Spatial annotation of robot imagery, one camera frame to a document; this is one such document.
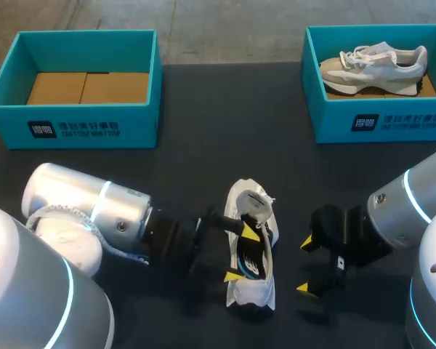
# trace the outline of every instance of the shoe box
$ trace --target shoe box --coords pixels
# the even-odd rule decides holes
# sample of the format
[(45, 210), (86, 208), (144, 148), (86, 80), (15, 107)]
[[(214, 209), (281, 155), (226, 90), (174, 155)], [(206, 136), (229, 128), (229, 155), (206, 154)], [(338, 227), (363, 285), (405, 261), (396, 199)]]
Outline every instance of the shoe box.
[(8, 149), (153, 148), (161, 75), (155, 31), (19, 32), (0, 135)]
[[(427, 74), (417, 96), (374, 87), (345, 96), (324, 85), (321, 62), (383, 41), (396, 49), (427, 48)], [(301, 77), (317, 143), (436, 140), (436, 24), (307, 27)]]

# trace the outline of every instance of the teal box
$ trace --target teal box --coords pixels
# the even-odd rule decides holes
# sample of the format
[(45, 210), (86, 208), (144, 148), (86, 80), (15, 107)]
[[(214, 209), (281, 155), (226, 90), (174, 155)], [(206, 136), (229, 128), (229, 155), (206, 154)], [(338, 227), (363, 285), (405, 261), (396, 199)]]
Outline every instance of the teal box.
[[(149, 73), (146, 103), (26, 105), (40, 72)], [(156, 31), (29, 31), (0, 69), (8, 149), (153, 148), (161, 99)]]
[(327, 98), (319, 63), (383, 41), (397, 49), (425, 46), (436, 91), (435, 24), (307, 27), (301, 77), (317, 143), (436, 140), (436, 98)]

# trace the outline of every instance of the concrete floor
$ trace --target concrete floor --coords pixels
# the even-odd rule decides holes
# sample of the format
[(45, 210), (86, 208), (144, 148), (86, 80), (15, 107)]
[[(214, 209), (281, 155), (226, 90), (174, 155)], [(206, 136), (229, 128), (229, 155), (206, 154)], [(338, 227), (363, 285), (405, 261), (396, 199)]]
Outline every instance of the concrete floor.
[(436, 23), (436, 0), (0, 0), (0, 65), (18, 31), (155, 28), (165, 63), (299, 60), (304, 27)]

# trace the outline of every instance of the sneaker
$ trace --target sneaker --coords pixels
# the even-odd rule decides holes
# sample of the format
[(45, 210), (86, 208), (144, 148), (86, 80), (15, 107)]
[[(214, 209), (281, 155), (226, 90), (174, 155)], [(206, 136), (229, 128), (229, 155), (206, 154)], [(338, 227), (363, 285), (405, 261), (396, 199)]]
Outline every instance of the sneaker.
[(244, 221), (259, 235), (260, 242), (227, 231), (230, 266), (245, 276), (228, 283), (227, 307), (237, 303), (275, 310), (272, 247), (279, 239), (279, 232), (272, 204), (273, 199), (254, 180), (239, 180), (230, 189), (225, 216)]
[(417, 95), (417, 84), (427, 69), (427, 49), (394, 49), (386, 42), (340, 52), (320, 64), (323, 82), (346, 95), (366, 87), (379, 87), (396, 95)]

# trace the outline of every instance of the black table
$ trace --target black table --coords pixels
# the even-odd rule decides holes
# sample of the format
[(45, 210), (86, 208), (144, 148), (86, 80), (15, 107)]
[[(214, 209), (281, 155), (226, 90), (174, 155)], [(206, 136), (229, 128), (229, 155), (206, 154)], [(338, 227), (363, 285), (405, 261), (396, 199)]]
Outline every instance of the black table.
[(326, 256), (309, 256), (299, 246), (314, 209), (327, 201), (345, 207), (365, 202), (435, 152), (436, 143), (316, 145), (298, 63), (167, 65), (163, 71), (155, 150), (7, 151), (0, 139), (0, 208), (22, 218), (25, 184), (43, 162), (191, 212), (210, 204), (221, 210), (237, 179), (254, 178), (276, 198), (276, 312), (256, 324), (233, 317), (224, 292), (189, 312), (180, 281), (113, 263), (100, 283), (115, 311), (114, 348), (401, 348), (416, 250), (358, 270), (345, 292), (319, 301), (296, 287)]

